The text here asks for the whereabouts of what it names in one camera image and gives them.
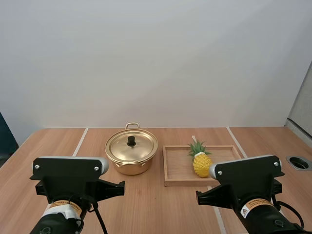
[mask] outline pot handle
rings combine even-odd
[[[129,125],[136,125],[137,128],[140,128],[140,125],[138,123],[131,122],[131,123],[127,123],[126,124],[126,128],[125,129],[128,129]]]
[[[125,165],[137,165],[137,166],[143,166],[145,163],[140,164],[138,161],[133,161],[133,162],[122,162],[120,164],[116,163],[116,166],[118,167],[123,167]]]

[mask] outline pineapple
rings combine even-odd
[[[203,146],[203,142],[194,140],[194,144],[189,144],[189,146],[191,147],[189,155],[194,157],[194,171],[199,177],[208,177],[209,167],[213,162],[207,155],[210,155],[211,153],[206,152],[206,147]]]

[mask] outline wooden tray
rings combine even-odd
[[[219,182],[211,177],[200,178],[193,169],[192,157],[188,155],[191,147],[164,146],[165,186],[217,186]],[[216,162],[241,159],[233,145],[206,146],[209,157]]]

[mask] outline pineapple leaves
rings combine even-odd
[[[204,152],[205,154],[210,155],[211,153],[206,151],[206,146],[203,146],[203,143],[204,141],[203,142],[194,141],[193,144],[189,144],[189,146],[191,147],[191,151],[189,152],[188,155],[194,157],[199,152]]]

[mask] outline lid knob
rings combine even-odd
[[[135,137],[134,136],[129,136],[128,137],[128,143],[127,143],[128,146],[130,147],[133,147],[136,145],[136,142],[135,142]]]

